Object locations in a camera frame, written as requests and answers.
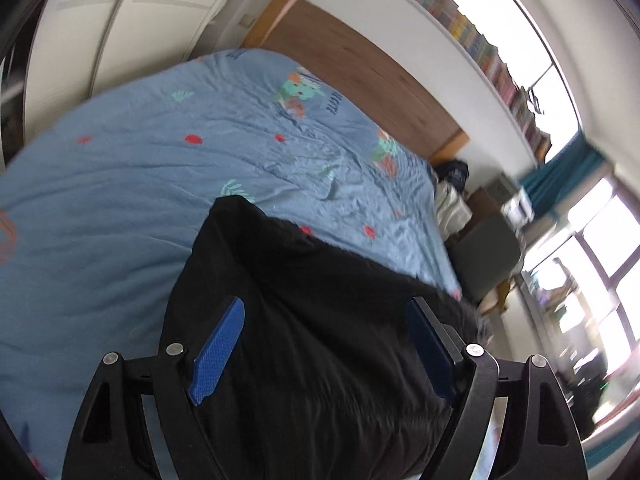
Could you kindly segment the black backpack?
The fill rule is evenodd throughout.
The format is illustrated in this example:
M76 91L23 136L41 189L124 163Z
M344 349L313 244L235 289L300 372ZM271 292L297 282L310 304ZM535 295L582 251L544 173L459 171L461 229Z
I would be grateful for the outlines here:
M439 182L448 182L459 194L462 194L470 176L469 165L461 159L448 160L435 167Z

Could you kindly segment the row of books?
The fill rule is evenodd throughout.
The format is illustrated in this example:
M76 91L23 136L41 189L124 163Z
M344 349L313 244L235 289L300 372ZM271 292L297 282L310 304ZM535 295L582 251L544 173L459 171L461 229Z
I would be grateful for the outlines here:
M554 67L533 24L515 0L413 0L472 58L525 134L536 162L551 148L540 130L534 87Z

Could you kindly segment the right teal curtain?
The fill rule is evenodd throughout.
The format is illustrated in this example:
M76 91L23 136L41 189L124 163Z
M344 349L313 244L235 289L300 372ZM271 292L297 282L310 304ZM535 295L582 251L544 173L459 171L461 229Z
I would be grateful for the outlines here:
M533 207L534 218L550 214L607 162L582 132L576 133L550 162L518 180Z

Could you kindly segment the white cloth pile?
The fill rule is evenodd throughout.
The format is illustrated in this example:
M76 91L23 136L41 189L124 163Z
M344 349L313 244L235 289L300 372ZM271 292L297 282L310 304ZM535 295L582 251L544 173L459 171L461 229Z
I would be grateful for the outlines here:
M435 191L435 214L443 240L462 231L472 219L472 211L448 181L438 182Z

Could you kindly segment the blue printed bed sheet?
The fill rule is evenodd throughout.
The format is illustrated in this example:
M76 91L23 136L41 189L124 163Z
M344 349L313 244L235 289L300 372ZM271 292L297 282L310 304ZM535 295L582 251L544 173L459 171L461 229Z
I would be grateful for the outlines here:
M213 202L460 292L428 163L286 56L230 50L85 102L1 177L1 409L58 478L98 359L146 356Z

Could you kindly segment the grey office chair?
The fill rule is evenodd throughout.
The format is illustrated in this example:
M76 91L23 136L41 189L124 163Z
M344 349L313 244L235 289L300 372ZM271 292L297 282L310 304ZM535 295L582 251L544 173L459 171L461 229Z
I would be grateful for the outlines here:
M448 256L471 304L479 304L518 266L523 248L509 221L498 212L488 214L448 248Z

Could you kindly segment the white printer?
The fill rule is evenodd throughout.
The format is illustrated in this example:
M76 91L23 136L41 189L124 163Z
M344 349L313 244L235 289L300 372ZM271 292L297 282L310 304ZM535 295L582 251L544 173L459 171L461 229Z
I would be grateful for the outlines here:
M523 229L534 220L534 208L525 188L506 174L492 179L485 190L514 230Z

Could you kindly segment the black puffer jacket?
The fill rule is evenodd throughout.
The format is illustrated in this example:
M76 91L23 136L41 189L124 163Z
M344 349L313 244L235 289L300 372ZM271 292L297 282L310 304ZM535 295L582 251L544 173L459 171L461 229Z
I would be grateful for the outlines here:
M465 301L266 216L216 200L171 291L160 340L190 344L224 300L245 322L198 418L231 479L405 479L450 415L407 333L423 298L466 342L487 336Z

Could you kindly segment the wooden headboard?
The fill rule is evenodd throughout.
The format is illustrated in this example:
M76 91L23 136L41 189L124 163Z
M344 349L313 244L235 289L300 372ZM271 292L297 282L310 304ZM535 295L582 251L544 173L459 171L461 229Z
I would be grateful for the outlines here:
M299 62L433 166L456 158L470 142L454 118L400 64L307 0L271 0L242 46Z

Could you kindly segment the white wardrobe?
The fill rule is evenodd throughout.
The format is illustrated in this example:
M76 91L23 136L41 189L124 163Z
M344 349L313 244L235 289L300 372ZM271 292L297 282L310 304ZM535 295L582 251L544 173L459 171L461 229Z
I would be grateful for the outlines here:
M113 87L176 65L228 0L46 0L24 88L25 142Z

